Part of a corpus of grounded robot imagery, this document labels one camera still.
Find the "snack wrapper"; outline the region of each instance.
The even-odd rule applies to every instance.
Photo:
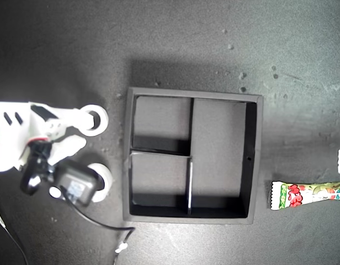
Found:
[[[340,182],[323,184],[272,184],[272,210],[296,207],[322,200],[340,200]]]

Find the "black tray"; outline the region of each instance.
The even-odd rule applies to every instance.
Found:
[[[263,98],[150,88],[127,98],[124,219],[251,224]]]

